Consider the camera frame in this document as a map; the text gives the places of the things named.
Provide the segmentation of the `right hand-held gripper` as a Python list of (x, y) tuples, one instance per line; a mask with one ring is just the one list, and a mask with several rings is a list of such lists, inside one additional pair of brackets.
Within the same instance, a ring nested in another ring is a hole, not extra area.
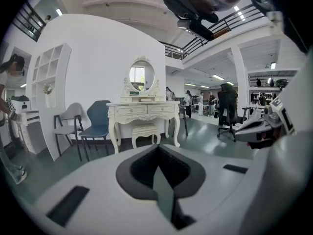
[(235, 131), (235, 139), (245, 142), (276, 141), (285, 135), (295, 133), (287, 110), (277, 96), (264, 108), (263, 118), (249, 119)]

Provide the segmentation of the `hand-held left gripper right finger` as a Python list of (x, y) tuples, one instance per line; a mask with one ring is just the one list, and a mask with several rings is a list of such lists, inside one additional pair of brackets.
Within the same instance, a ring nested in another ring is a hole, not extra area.
[(175, 205), (187, 218), (188, 225), (158, 235), (239, 235), (244, 214), (251, 201), (241, 187), (253, 160), (213, 156), (172, 145), (159, 145), (169, 158), (179, 160), (184, 172), (170, 173)]

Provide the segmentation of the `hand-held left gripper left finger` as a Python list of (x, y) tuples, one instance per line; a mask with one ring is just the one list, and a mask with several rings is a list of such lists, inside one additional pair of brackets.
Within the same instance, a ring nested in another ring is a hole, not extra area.
[(172, 235), (176, 228), (161, 213), (155, 200), (131, 197), (118, 184), (115, 171), (125, 159), (145, 146), (93, 160), (47, 189), (36, 201), (48, 213), (74, 186), (89, 189), (77, 211), (60, 232), (71, 235)]

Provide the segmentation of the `cream upholstered stool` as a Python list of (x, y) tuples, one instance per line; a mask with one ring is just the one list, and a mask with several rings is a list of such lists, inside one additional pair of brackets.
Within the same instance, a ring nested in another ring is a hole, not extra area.
[(139, 137), (149, 137), (152, 138), (152, 144), (154, 143), (154, 138), (156, 137), (156, 144), (159, 145), (161, 141), (161, 135), (159, 129), (153, 123), (145, 123), (141, 125), (136, 125), (132, 128), (132, 145), (133, 148), (137, 148), (136, 139)]

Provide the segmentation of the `white ornate dressing table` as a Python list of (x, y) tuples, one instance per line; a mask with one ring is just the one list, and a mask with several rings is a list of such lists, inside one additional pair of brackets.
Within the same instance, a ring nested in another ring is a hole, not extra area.
[(121, 134), (119, 124), (129, 124), (135, 120), (151, 121), (160, 118), (166, 121), (165, 134), (168, 134), (168, 121), (174, 119), (174, 145), (180, 147), (178, 133), (180, 128), (179, 102), (129, 102), (129, 103), (107, 103), (109, 119), (109, 135), (114, 147), (114, 152), (119, 152), (121, 145)]

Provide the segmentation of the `black office chair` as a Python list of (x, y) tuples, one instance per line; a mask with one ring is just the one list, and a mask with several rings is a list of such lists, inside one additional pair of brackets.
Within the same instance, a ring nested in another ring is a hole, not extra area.
[(243, 116), (238, 116), (237, 112), (237, 92), (233, 89), (233, 86), (224, 83), (221, 84), (221, 91), (218, 92), (219, 98), (219, 128), (217, 138), (221, 134), (231, 133), (233, 141), (236, 142), (235, 132), (233, 127), (236, 124), (243, 124), (247, 120), (246, 114), (249, 107), (243, 108)]

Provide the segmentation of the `white storage shelf rack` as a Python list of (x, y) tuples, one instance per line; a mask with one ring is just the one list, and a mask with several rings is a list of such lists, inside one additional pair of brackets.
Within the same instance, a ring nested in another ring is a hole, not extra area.
[(248, 104), (250, 108), (263, 108), (260, 96), (269, 105), (275, 97), (288, 85), (300, 68), (261, 69), (248, 71)]

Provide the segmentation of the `person's beige trousers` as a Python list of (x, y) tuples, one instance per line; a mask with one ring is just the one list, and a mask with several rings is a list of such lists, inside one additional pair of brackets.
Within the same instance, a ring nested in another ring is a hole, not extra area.
[(239, 235), (313, 235), (313, 49), (272, 109), (286, 134), (269, 149)]

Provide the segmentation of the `black-framed chair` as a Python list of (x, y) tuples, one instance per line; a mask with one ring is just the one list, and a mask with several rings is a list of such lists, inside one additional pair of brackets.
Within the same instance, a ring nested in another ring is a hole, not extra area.
[(188, 128), (187, 128), (187, 122), (186, 122), (187, 117), (186, 117), (186, 112), (185, 112), (184, 106), (179, 106), (179, 114), (183, 115), (185, 134), (186, 134), (186, 136), (188, 136)]

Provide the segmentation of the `blue chair with black legs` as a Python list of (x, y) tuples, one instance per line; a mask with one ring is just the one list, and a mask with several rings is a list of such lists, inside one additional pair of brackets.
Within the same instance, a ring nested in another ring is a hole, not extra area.
[(82, 131), (79, 134), (79, 136), (81, 137), (83, 149), (88, 162), (90, 161), (86, 150), (88, 138), (92, 138), (96, 150), (97, 147), (95, 138), (102, 138), (104, 140), (106, 154), (107, 156), (109, 155), (108, 144), (106, 139), (107, 135), (109, 134), (109, 118), (108, 118), (109, 107), (107, 106), (107, 103), (110, 103), (110, 101), (98, 100), (95, 101), (87, 109), (87, 116), (91, 122), (91, 126), (88, 127), (86, 130)]

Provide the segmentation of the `white low cabinet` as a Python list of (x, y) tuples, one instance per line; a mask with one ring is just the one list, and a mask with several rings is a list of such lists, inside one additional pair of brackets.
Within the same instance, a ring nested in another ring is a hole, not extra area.
[(47, 148), (41, 128), (39, 111), (19, 113), (16, 124), (25, 151), (37, 155)]

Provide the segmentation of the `black mezzanine railing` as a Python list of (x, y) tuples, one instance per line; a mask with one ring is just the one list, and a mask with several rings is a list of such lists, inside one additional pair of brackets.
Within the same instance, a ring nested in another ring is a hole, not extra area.
[[(247, 23), (264, 17), (265, 15), (263, 15), (258, 8), (256, 8), (253, 4), (250, 4), (243, 7), (242, 9), (236, 10), (234, 13), (227, 15), (217, 23), (211, 25), (208, 29), (213, 33), (214, 39), (217, 39), (218, 37), (221, 37), (222, 35), (231, 32)], [(199, 48), (207, 45), (208, 43), (208, 40), (203, 40), (200, 37), (194, 37), (182, 48), (173, 44), (162, 42), (165, 47), (165, 56), (178, 60), (183, 60), (185, 57), (192, 54)]]
[(38, 41), (46, 26), (45, 21), (39, 16), (28, 1), (22, 5), (11, 24), (35, 42)]

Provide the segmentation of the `white appliance with black top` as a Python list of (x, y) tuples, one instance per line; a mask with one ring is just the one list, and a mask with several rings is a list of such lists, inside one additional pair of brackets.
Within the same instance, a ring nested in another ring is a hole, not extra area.
[(30, 100), (25, 95), (13, 96), (11, 102), (15, 108), (16, 113), (27, 112), (31, 110)]

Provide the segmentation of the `oval cream-framed mirror unit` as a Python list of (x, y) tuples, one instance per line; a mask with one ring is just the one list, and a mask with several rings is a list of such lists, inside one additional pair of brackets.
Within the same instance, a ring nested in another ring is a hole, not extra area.
[[(130, 91), (139, 92), (139, 96), (130, 96)], [(140, 56), (130, 67), (129, 75), (124, 78), (124, 88), (121, 102), (164, 102), (165, 98), (159, 89), (159, 80), (156, 79), (151, 61)]]

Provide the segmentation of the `white cubby shelf unit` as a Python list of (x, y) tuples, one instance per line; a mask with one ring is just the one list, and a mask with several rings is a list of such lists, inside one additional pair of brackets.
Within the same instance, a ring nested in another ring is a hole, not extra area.
[[(39, 111), (43, 136), (53, 160), (60, 157), (53, 134), (53, 117), (66, 110), (65, 82), (70, 54), (70, 46), (64, 43), (33, 55), (27, 72), (26, 96), (30, 99), (31, 110)], [(50, 94), (50, 108), (45, 105), (44, 84), (54, 87)], [(69, 143), (65, 136), (59, 136), (58, 141), (63, 153)]]

